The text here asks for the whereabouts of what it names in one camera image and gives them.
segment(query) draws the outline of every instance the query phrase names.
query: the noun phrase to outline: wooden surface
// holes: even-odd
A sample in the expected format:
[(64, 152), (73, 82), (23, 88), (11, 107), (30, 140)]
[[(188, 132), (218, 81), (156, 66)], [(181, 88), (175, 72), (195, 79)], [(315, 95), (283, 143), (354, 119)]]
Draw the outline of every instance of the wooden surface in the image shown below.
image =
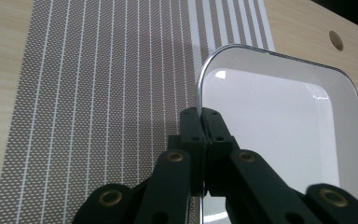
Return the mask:
[[(32, 0), (0, 0), (0, 172)], [(358, 26), (311, 1), (265, 0), (277, 52), (340, 68), (358, 90)], [(338, 51), (329, 39), (337, 32), (344, 45)]]

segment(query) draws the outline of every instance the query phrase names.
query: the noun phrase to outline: striped placemat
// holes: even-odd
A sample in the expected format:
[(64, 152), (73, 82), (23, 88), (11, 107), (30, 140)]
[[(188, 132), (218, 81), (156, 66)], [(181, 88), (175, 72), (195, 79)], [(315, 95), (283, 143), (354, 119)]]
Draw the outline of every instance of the striped placemat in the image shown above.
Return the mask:
[(149, 177), (229, 43), (274, 50), (262, 0), (34, 1), (0, 223), (67, 223), (101, 185)]

